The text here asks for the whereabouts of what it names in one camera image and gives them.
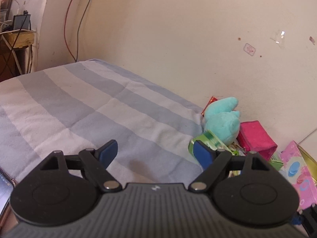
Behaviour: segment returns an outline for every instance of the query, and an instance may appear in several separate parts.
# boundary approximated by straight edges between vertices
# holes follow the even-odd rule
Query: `beige wall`
[[[27,10],[31,14],[32,29],[36,31],[33,45],[32,71],[39,71],[68,62],[68,52],[64,43],[63,26],[65,14],[70,0],[17,0],[20,11]],[[79,0],[73,0],[69,9],[67,40],[70,39],[74,18]],[[18,9],[17,3],[12,3],[11,12]],[[25,49],[25,60],[28,58]]]
[[[73,45],[87,1],[80,1]],[[316,5],[317,0],[93,0],[79,55],[124,67],[202,107],[212,95],[236,96],[242,120],[260,120],[283,149],[317,127],[317,46],[309,41],[317,40]],[[273,39],[281,31],[284,40],[277,44]],[[254,56],[243,51],[245,43],[256,48]]]

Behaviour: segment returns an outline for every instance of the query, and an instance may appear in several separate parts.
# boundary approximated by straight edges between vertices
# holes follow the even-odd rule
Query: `electrical cable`
[[[20,8],[21,8],[20,3],[17,0],[12,0],[12,1],[15,1],[18,4],[19,8],[18,8],[17,14],[19,14]]]
[[[5,22],[0,22],[0,23],[1,23],[0,32],[2,31],[2,26],[3,26],[3,25],[9,25],[9,24],[7,24],[7,22],[9,22],[9,21],[12,21],[12,20],[6,20]],[[7,40],[4,40],[4,42],[6,43],[7,47],[8,47],[9,50],[10,50],[11,48],[8,46]],[[4,62],[7,63],[7,59],[5,58],[5,56],[4,56],[3,54],[2,54],[2,57],[3,57],[3,59],[4,59]],[[11,69],[10,69],[10,67],[8,67],[8,69],[9,69],[9,71],[10,71],[12,77],[14,77],[15,74],[13,74],[13,72],[12,72]]]
[[[2,57],[3,57],[4,62],[7,63],[7,59],[5,58],[4,54],[2,54]],[[8,67],[8,69],[9,69],[9,71],[10,71],[10,73],[11,73],[11,76],[12,76],[12,77],[15,77],[15,74],[13,74],[13,72],[12,72],[11,69],[10,69],[10,67]]]
[[[15,29],[15,30],[10,30],[10,31],[0,32],[0,35],[5,34],[5,33],[21,32],[21,31],[36,32],[35,30],[29,30],[29,29],[22,28],[22,29]]]
[[[78,60],[78,47],[79,47],[79,31],[80,31],[80,26],[81,26],[81,23],[82,23],[82,20],[83,20],[85,14],[86,14],[86,11],[87,11],[87,9],[88,9],[88,6],[89,6],[90,2],[91,2],[91,0],[88,1],[87,6],[86,6],[86,8],[85,8],[85,11],[84,11],[84,13],[83,13],[83,15],[82,15],[82,17],[81,17],[81,20],[80,20],[80,23],[79,23],[79,26],[78,26],[78,30],[77,30],[77,49],[76,49],[76,60],[75,60],[75,62],[77,62],[77,60]]]
[[[28,17],[28,15],[26,14],[26,15],[25,15],[25,19],[24,19],[23,23],[21,24],[21,28],[20,28],[20,30],[19,30],[19,32],[18,32],[18,35],[16,36],[16,39],[14,40],[13,46],[12,46],[12,48],[11,48],[11,50],[10,50],[10,53],[9,53],[9,56],[8,56],[8,60],[6,61],[4,68],[3,68],[2,72],[0,73],[0,77],[1,77],[1,75],[4,73],[6,67],[8,67],[8,69],[10,70],[10,67],[8,66],[8,63],[9,63],[9,60],[10,60],[10,56],[11,56],[11,54],[12,54],[12,51],[13,51],[14,46],[15,46],[15,43],[16,43],[16,41],[18,40],[18,37],[19,37],[19,35],[20,35],[20,33],[21,33],[21,30],[22,30],[22,28],[23,28],[23,25],[24,25],[24,23],[25,23],[27,17]]]
[[[30,60],[31,60],[31,44],[29,44],[28,64],[26,66],[26,71],[25,71],[26,74],[29,73]]]
[[[0,21],[0,24],[10,26],[10,24],[7,24],[7,23],[1,22],[1,21]]]
[[[30,71],[28,73],[31,72],[32,64],[33,64],[33,51],[32,51],[32,45],[31,45],[31,62],[30,62]]]
[[[71,50],[69,49],[69,46],[68,46],[67,41],[66,41],[66,23],[67,23],[67,16],[68,16],[68,11],[69,11],[69,8],[70,8],[72,2],[73,2],[73,0],[70,0],[69,5],[68,5],[68,8],[67,8],[67,11],[66,11],[65,22],[64,22],[64,41],[65,41],[67,50],[69,51],[69,53],[70,53],[70,55],[72,56],[72,58],[76,61],[76,59],[75,59],[74,55],[72,54]]]
[[[5,44],[7,45],[7,47],[8,47],[9,49],[11,49],[12,47],[11,47],[11,45],[9,44],[9,42],[6,40],[6,38],[5,38],[4,36],[1,36],[1,38],[3,39],[3,41],[5,42]],[[16,53],[15,53],[14,50],[12,50],[12,54],[13,54],[13,57],[14,57],[16,66],[17,66],[17,68],[18,68],[18,70],[19,70],[19,73],[20,73],[20,75],[22,75],[23,72],[22,72],[22,69],[21,69],[21,67],[20,67],[20,64],[19,64],[19,61],[18,61],[18,57],[16,56]]]

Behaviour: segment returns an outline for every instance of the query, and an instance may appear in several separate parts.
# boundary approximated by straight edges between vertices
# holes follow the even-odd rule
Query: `tissue box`
[[[267,161],[277,149],[259,121],[242,122],[237,140],[246,151],[257,151]]]
[[[299,209],[305,209],[317,203],[317,189],[298,145],[292,141],[281,153],[287,180],[296,189],[299,198]]]

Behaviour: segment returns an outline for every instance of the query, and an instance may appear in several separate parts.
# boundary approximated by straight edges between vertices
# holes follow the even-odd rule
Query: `stuffed animal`
[[[228,97],[211,103],[205,111],[205,131],[213,132],[224,144],[230,145],[240,130],[240,112],[235,97]]]

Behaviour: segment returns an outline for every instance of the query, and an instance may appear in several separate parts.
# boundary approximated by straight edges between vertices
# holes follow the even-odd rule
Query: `pink bag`
[[[246,151],[257,151],[267,161],[277,149],[276,143],[259,121],[242,122],[237,140]]]

